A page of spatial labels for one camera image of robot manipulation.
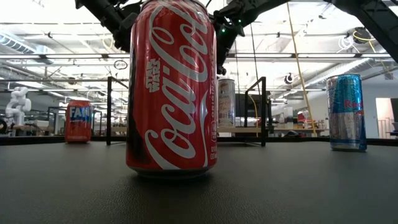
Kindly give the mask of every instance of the red bull can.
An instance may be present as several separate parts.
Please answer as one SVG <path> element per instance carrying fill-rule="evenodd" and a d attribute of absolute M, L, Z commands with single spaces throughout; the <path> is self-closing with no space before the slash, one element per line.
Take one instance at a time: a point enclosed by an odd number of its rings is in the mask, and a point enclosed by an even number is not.
<path fill-rule="evenodd" d="M 88 142 L 91 140 L 92 109 L 89 101 L 72 100 L 67 108 L 65 128 L 66 142 Z"/>
<path fill-rule="evenodd" d="M 365 151 L 366 133 L 361 76 L 343 74 L 326 80 L 330 146 L 336 151 Z"/>

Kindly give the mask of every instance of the aluminum can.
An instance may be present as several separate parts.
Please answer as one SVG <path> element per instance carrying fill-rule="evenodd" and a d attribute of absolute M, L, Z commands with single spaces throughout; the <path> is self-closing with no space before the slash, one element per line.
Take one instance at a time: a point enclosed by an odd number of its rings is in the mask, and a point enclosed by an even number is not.
<path fill-rule="evenodd" d="M 218 127 L 235 127 L 235 81 L 218 80 Z"/>
<path fill-rule="evenodd" d="M 192 0 L 144 3 L 132 27 L 127 165 L 146 177 L 204 174 L 217 161 L 216 36 Z"/>
<path fill-rule="evenodd" d="M 333 150 L 365 151 L 366 133 L 360 75 L 326 80 L 330 146 Z"/>
<path fill-rule="evenodd" d="M 88 142 L 91 140 L 93 110 L 89 101 L 72 100 L 67 108 L 65 127 L 66 142 Z"/>

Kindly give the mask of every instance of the coca-cola can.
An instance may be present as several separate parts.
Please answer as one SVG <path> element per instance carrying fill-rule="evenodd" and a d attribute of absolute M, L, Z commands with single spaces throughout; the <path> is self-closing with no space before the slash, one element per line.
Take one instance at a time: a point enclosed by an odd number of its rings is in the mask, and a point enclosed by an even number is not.
<path fill-rule="evenodd" d="M 217 162 L 216 36 L 193 0 L 144 3 L 132 28 L 126 163 L 186 178 Z"/>

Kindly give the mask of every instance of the coca-cola logo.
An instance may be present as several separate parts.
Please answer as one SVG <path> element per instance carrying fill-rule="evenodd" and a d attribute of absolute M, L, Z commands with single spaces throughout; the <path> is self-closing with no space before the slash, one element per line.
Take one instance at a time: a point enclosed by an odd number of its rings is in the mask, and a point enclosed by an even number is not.
<path fill-rule="evenodd" d="M 202 99 L 197 99 L 195 92 L 191 89 L 190 85 L 180 79 L 180 83 L 175 83 L 170 80 L 168 77 L 170 75 L 170 67 L 174 70 L 178 71 L 180 74 L 186 76 L 187 78 L 196 81 L 196 82 L 205 82 L 208 79 L 208 68 L 206 63 L 201 54 L 207 55 L 208 54 L 208 46 L 206 42 L 203 40 L 203 37 L 200 35 L 207 34 L 208 28 L 205 24 L 208 19 L 203 15 L 201 12 L 194 11 L 192 6 L 189 6 L 187 2 L 180 1 L 178 2 L 181 5 L 181 9 L 174 7 L 173 5 L 169 4 L 167 0 L 158 0 L 158 6 L 152 11 L 149 19 L 149 42 L 152 48 L 156 51 L 159 57 L 166 63 L 161 66 L 162 70 L 162 93 L 170 100 L 172 104 L 164 104 L 161 107 L 161 112 L 163 117 L 169 122 L 172 129 L 165 128 L 160 132 L 160 138 L 163 140 L 165 145 L 171 149 L 177 155 L 191 159 L 195 157 L 196 150 L 195 147 L 192 146 L 191 142 L 184 137 L 181 133 L 184 134 L 192 134 L 196 131 L 196 124 L 193 120 L 192 114 L 196 113 L 197 111 L 200 112 L 200 130 L 201 135 L 203 138 L 203 145 L 205 150 L 205 160 L 203 161 L 203 167 L 208 165 L 208 156 L 207 156 L 207 148 L 205 142 L 205 118 L 208 114 L 208 110 L 206 108 L 206 97 L 208 92 L 203 95 Z M 180 24 L 180 33 L 182 36 L 186 38 L 186 40 L 191 45 L 181 45 L 178 46 L 178 43 L 175 43 L 174 36 L 163 27 L 157 27 L 154 25 L 155 18 L 159 14 L 161 10 L 167 8 L 167 10 L 172 11 L 174 14 L 180 16 L 182 19 L 187 21 L 188 24 Z M 188 10 L 192 12 L 192 14 L 196 17 L 194 19 Z M 159 32 L 163 32 L 168 38 L 164 39 L 159 34 Z M 200 42 L 197 42 L 192 35 L 195 34 L 200 39 Z M 192 69 L 186 66 L 184 63 L 180 62 L 173 55 L 170 55 L 166 52 L 159 44 L 161 42 L 166 45 L 176 45 L 178 47 L 180 56 L 179 58 L 183 58 L 185 62 L 189 63 L 195 69 Z M 185 101 L 180 100 L 174 94 L 178 93 L 182 96 Z M 200 100 L 200 108 L 196 108 L 194 101 Z M 188 124 L 183 124 L 177 119 L 173 118 L 170 113 L 173 113 L 176 110 L 176 107 L 182 110 L 187 118 L 189 119 Z M 162 157 L 157 149 L 150 142 L 151 138 L 157 139 L 159 138 L 159 133 L 154 130 L 147 130 L 145 133 L 145 142 L 148 148 L 149 153 L 151 154 L 152 158 L 158 163 L 158 165 L 162 169 L 179 169 L 179 167 L 175 166 L 174 164 L 170 163 L 167 159 Z M 181 147 L 174 143 L 174 140 L 179 138 L 183 140 L 186 144 L 186 147 Z"/>

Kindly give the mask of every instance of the fanta logo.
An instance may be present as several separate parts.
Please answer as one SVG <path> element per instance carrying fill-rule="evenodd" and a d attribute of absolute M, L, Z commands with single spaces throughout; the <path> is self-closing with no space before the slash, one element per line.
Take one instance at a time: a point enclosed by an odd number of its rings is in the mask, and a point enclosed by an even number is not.
<path fill-rule="evenodd" d="M 69 109 L 70 121 L 90 121 L 91 120 L 91 108 L 90 107 L 76 107 L 71 106 Z"/>
<path fill-rule="evenodd" d="M 351 100 L 345 100 L 344 101 L 344 108 L 362 108 L 363 107 L 363 102 L 353 102 Z"/>

